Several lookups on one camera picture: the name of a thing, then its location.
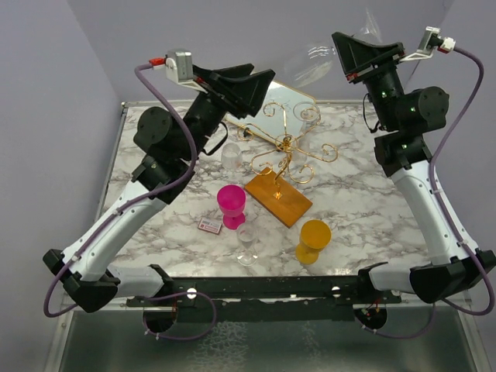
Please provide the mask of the clear round wine glass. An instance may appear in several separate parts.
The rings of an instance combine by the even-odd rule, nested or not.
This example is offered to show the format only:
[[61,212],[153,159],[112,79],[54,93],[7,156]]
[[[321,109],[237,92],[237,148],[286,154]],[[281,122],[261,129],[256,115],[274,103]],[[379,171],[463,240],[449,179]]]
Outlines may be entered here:
[[[382,43],[382,33],[376,17],[365,8],[365,23],[352,37],[367,43]],[[293,88],[303,88],[325,77],[337,60],[332,37],[304,45],[283,63],[284,82]]]

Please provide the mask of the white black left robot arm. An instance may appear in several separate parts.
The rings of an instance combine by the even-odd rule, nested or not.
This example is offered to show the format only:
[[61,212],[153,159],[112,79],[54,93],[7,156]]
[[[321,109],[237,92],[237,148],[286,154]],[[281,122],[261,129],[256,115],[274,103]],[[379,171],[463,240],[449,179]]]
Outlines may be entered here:
[[201,91],[187,113],[180,116],[143,75],[165,62],[164,58],[150,60],[134,70],[162,105],[152,108],[151,117],[138,126],[135,143],[145,156],[132,179],[81,238],[64,250],[49,250],[43,256],[54,275],[43,303],[43,312],[49,318],[63,315],[62,311],[50,311],[50,297],[58,283],[73,300],[73,306],[87,313],[98,311],[115,298],[136,296],[156,306],[169,301],[169,278],[159,266],[120,271],[112,261],[149,219],[186,188],[200,153],[225,115],[244,119],[260,111],[276,75],[271,69],[255,72],[252,64],[218,70],[194,66],[192,80]]

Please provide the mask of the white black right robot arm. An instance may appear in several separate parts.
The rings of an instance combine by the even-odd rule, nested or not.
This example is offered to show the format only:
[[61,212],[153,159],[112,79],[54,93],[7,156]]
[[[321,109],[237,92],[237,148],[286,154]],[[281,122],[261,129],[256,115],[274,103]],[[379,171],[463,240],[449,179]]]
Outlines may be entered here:
[[373,45],[341,32],[333,33],[332,40],[348,82],[367,87],[378,128],[386,132],[374,140],[376,160],[408,203],[429,254],[423,266],[379,263],[360,270],[357,297],[373,303],[384,291],[400,291],[435,303],[487,281],[494,252],[481,250],[457,217],[436,174],[439,154],[423,139],[425,133],[446,127],[450,97],[436,86],[405,93],[397,73],[398,64],[429,59],[435,50],[470,53],[435,27],[426,28],[410,55],[402,43]]

